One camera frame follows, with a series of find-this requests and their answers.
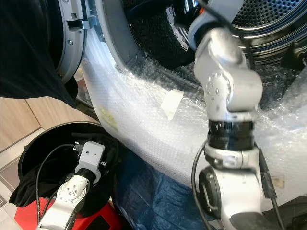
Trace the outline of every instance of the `dark fabric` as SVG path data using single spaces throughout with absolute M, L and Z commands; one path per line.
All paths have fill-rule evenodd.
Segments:
M 64 85 L 68 94 L 75 100 L 78 95 L 78 83 L 75 78 L 70 78 Z
M 131 151 L 118 167 L 113 201 L 133 229 L 206 229 L 190 188 L 158 172 Z
M 50 96 L 74 107 L 47 46 L 39 0 L 0 0 L 0 96 Z
M 50 197 L 65 182 L 67 175 L 78 164 L 77 155 L 78 153 L 71 148 L 66 148 L 59 149 L 54 152 L 53 156 L 50 156 L 39 176 L 40 197 Z M 14 203 L 18 207 L 25 207 L 35 201 L 35 184 L 39 167 L 40 164 L 22 178 L 10 197 L 10 203 Z

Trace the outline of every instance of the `robotic arm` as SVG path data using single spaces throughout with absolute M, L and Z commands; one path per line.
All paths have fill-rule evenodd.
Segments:
M 76 174 L 59 188 L 54 204 L 41 219 L 37 230 L 72 229 L 90 185 L 97 183 L 101 177 L 98 167 L 104 150 L 105 147 L 96 142 L 85 143 Z
M 279 229 L 261 213 L 263 191 L 275 202 L 276 193 L 252 134 L 262 96 L 259 75 L 248 69 L 242 50 L 224 28 L 211 29 L 202 39 L 194 73 L 209 119 L 203 150 L 210 166 L 199 175 L 202 209 L 226 230 Z

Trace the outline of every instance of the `blue cloth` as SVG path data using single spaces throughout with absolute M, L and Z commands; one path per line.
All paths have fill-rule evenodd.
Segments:
M 131 151 L 121 165 L 115 204 L 136 230 L 206 229 L 192 190 Z

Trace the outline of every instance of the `bubble wrap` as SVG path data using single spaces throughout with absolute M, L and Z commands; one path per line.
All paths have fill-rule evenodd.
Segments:
M 138 58 L 141 61 L 130 64 L 131 72 L 120 73 L 107 45 L 88 31 L 81 68 L 94 109 L 111 135 L 157 170 L 190 186 L 195 154 L 208 133 L 203 91 L 193 65 L 169 71 L 143 55 Z M 277 184 L 278 204 L 283 204 L 307 192 L 307 70 L 286 93 L 295 72 L 276 67 L 257 72 L 264 97 L 255 140 Z M 161 104 L 172 89 L 184 91 L 184 96 L 169 121 Z M 207 165 L 202 155 L 197 174 Z M 263 210 L 270 208 L 265 201 Z

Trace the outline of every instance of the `wooden cabinet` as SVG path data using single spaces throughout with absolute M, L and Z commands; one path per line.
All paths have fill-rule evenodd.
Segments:
M 26 101 L 43 129 L 49 129 L 71 121 L 99 123 L 81 111 L 51 97 L 31 98 L 26 99 Z
M 39 128 L 24 99 L 0 98 L 0 151 Z
M 47 130 L 73 121 L 99 123 L 51 97 L 26 100 L 0 98 L 0 152 L 41 127 Z

